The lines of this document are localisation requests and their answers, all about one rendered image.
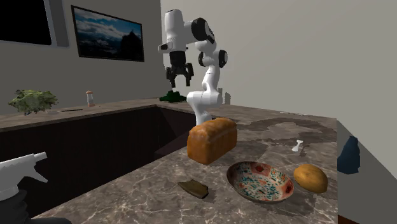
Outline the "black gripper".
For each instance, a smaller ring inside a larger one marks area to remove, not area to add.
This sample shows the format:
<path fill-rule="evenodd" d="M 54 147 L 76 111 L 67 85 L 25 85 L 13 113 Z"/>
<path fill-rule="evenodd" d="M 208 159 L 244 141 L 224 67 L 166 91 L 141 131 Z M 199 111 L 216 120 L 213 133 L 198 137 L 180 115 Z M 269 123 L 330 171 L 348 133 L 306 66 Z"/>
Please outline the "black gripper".
<path fill-rule="evenodd" d="M 193 66 L 186 63 L 185 51 L 173 51 L 169 53 L 171 67 L 166 67 L 166 78 L 169 80 L 171 87 L 175 88 L 175 78 L 177 74 L 184 74 L 186 86 L 190 86 L 192 76 L 194 76 Z"/>

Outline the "dark green leafy vegetable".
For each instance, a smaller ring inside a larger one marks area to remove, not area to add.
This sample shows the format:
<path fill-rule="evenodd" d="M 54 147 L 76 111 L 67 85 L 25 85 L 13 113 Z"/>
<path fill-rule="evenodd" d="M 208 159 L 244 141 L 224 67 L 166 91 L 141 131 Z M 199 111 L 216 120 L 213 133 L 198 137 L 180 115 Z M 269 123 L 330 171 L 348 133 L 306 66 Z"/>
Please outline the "dark green leafy vegetable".
<path fill-rule="evenodd" d="M 160 97 L 159 100 L 160 101 L 167 101 L 167 102 L 170 102 L 170 103 L 183 102 L 183 101 L 186 101 L 186 97 L 181 95 L 179 93 L 179 91 L 175 91 L 174 92 L 173 90 L 170 90 L 170 91 L 167 92 L 166 95 Z"/>

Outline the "brown bread loaf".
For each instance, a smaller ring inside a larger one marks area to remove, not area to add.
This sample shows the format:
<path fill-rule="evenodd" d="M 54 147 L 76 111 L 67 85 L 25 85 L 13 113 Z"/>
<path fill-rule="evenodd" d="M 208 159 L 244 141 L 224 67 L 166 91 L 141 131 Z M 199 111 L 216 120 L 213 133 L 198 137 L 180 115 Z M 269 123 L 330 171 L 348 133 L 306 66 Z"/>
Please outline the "brown bread loaf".
<path fill-rule="evenodd" d="M 237 124 L 229 118 L 216 118 L 196 125 L 189 131 L 187 155 L 209 165 L 236 147 Z"/>

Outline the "framed mountain landscape picture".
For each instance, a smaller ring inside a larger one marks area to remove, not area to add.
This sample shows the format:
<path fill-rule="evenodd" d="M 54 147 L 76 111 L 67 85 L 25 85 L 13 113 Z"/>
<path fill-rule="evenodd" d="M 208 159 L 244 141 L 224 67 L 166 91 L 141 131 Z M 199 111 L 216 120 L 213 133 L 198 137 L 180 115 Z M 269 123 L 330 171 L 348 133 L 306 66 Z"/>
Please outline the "framed mountain landscape picture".
<path fill-rule="evenodd" d="M 142 24 L 74 5 L 71 12 L 80 57 L 144 61 Z"/>

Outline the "olive green flat shard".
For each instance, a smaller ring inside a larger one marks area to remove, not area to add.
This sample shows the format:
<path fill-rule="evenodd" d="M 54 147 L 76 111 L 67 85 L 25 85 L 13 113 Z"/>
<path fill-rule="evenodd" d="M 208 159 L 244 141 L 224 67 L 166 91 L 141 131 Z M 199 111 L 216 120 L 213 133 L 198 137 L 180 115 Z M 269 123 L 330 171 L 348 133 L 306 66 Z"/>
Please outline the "olive green flat shard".
<path fill-rule="evenodd" d="M 198 199 L 204 199 L 209 194 L 208 186 L 194 179 L 191 179 L 189 181 L 180 181 L 178 182 L 178 185 L 184 191 Z"/>

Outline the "patterned ceramic bowl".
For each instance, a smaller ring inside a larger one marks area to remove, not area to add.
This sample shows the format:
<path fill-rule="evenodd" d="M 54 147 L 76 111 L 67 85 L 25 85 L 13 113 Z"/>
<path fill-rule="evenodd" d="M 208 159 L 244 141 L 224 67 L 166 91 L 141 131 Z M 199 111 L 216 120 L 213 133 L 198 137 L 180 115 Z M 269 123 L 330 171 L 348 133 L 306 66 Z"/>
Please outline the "patterned ceramic bowl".
<path fill-rule="evenodd" d="M 259 162 L 237 162 L 226 172 L 232 188 L 253 202 L 280 202 L 294 192 L 291 178 L 275 167 Z"/>

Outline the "green lettuce head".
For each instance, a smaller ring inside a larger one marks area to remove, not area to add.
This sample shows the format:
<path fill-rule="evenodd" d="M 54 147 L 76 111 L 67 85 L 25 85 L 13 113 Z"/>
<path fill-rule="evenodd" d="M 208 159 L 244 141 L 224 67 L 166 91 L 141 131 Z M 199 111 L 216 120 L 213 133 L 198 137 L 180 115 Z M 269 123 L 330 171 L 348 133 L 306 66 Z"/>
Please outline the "green lettuce head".
<path fill-rule="evenodd" d="M 16 108 L 25 116 L 38 111 L 46 111 L 59 103 L 56 96 L 50 91 L 17 90 L 15 94 L 16 98 L 12 99 L 8 105 Z"/>

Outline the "yellow-brown potato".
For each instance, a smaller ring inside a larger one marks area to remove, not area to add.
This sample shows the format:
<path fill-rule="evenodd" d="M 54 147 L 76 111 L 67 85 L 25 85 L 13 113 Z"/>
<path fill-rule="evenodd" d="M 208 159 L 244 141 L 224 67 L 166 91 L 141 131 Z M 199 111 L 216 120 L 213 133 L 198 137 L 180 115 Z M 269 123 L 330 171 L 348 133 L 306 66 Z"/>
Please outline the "yellow-brown potato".
<path fill-rule="evenodd" d="M 297 167 L 293 176 L 295 181 L 304 189 L 314 193 L 324 193 L 328 189 L 328 178 L 318 167 L 303 164 Z"/>

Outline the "dark blue angular object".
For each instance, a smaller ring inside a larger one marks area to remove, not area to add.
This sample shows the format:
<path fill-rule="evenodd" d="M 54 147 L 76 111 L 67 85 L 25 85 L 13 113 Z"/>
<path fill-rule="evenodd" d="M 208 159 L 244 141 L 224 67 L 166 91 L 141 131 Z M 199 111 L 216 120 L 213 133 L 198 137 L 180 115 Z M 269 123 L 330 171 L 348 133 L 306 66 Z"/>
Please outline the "dark blue angular object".
<path fill-rule="evenodd" d="M 337 171 L 343 174 L 356 174 L 361 166 L 358 138 L 350 136 L 337 158 Z"/>

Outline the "white-headed spray bottle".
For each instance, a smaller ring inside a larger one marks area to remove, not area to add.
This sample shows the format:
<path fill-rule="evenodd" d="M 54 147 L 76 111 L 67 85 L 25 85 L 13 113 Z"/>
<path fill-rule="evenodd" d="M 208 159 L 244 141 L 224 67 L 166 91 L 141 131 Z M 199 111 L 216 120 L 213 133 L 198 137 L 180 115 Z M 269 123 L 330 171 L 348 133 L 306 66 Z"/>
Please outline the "white-headed spray bottle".
<path fill-rule="evenodd" d="M 48 180 L 34 168 L 36 162 L 46 158 L 41 152 L 0 162 L 0 224 L 25 224 L 29 216 L 24 202 L 26 191 L 20 191 L 18 184 L 24 177 L 46 183 Z"/>

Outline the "dark window with grey frame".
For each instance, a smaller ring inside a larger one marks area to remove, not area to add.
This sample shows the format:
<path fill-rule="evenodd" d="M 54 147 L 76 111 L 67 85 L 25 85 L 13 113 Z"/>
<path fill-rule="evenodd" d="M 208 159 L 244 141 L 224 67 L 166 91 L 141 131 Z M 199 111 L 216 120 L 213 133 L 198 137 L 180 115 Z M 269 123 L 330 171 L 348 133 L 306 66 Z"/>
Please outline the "dark window with grey frame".
<path fill-rule="evenodd" d="M 63 0 L 0 0 L 0 41 L 67 48 Z"/>

